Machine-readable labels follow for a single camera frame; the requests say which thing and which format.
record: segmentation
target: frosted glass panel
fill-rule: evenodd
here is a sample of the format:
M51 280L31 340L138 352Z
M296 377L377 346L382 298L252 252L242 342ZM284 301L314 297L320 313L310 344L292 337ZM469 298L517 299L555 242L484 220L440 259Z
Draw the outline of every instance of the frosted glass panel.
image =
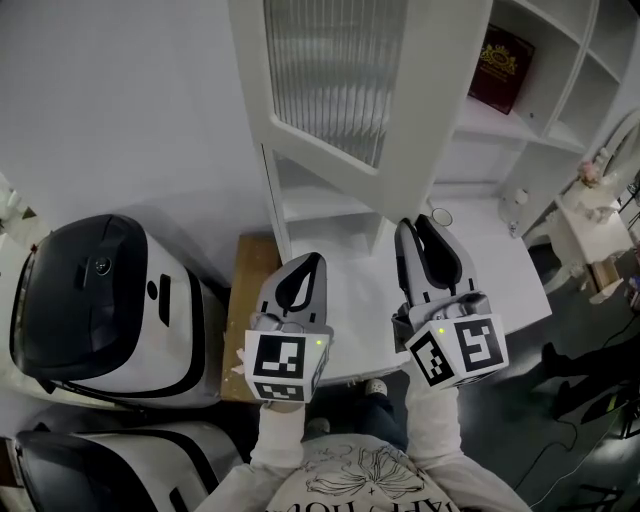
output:
M265 0L278 118L378 166L406 0Z

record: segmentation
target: white table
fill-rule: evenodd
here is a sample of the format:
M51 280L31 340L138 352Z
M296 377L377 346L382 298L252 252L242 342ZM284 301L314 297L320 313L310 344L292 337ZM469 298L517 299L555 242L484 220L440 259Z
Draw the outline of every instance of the white table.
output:
M629 231L618 212L599 224L566 208L560 197L556 198L555 205L557 209L525 237L527 247L549 240L553 252L562 263L556 275L545 284L546 293L557 290L571 277L580 276L585 265L604 261L633 247ZM613 201L611 206L618 209L620 203ZM614 290L615 287L608 290L609 295Z
M478 287L500 313L505 332L551 314L549 302L521 239L498 217L496 199L434 201L453 215L452 233L476 267ZM396 353L391 315L405 301L398 286L393 235L388 223L375 256L328 260L328 318L335 336L323 384L362 380L398 369L409 360Z

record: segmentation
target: white long sleeve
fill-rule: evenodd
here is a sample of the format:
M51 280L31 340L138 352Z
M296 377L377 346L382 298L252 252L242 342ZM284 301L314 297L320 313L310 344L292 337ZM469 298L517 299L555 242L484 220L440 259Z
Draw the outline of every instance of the white long sleeve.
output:
M279 413L263 405L251 464L234 468L197 512L264 512L282 483L302 463L304 415L304 407Z
M410 373L407 455L461 509L487 512L530 510L505 482L464 455L458 422L458 390L431 392Z

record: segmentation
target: cabinet door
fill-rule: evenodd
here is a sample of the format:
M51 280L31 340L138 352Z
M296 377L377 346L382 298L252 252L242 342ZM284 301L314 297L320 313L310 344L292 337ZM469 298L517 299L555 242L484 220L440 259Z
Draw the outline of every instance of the cabinet door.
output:
M230 0L252 135L398 222L435 179L491 0Z

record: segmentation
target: graphic t-shirt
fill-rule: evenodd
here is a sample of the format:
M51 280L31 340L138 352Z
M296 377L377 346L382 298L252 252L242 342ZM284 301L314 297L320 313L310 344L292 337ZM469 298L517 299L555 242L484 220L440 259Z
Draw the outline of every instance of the graphic t-shirt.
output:
M371 436L304 443L302 466L275 493L268 512L456 512L458 508L401 451Z

